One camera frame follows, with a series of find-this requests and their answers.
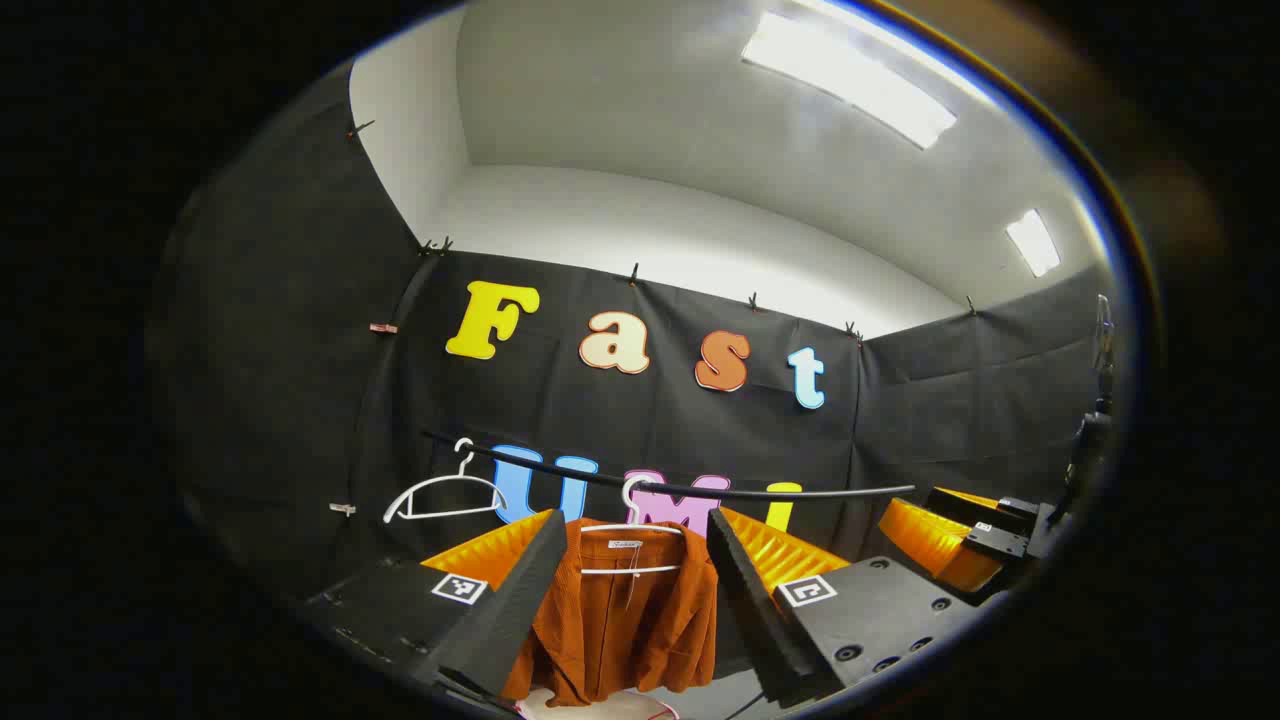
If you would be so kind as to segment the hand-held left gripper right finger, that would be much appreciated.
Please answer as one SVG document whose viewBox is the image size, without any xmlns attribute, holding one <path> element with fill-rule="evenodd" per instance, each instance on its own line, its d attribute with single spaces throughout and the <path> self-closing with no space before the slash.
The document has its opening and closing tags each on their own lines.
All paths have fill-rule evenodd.
<svg viewBox="0 0 1280 720">
<path fill-rule="evenodd" d="M 886 557 L 803 570 L 767 589 L 748 550 L 756 521 L 726 509 L 707 548 L 765 697 L 860 708 L 955 646 L 979 609 Z"/>
</svg>

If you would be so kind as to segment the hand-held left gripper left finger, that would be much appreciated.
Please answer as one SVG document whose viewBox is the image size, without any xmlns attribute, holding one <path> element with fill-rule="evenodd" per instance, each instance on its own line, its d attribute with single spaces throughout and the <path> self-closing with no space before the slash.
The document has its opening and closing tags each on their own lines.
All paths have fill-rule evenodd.
<svg viewBox="0 0 1280 720">
<path fill-rule="evenodd" d="M 553 510 L 499 585 L 387 557 L 302 602 L 300 616 L 404 691 L 449 711 L 512 714 L 503 689 L 566 548 Z"/>
</svg>

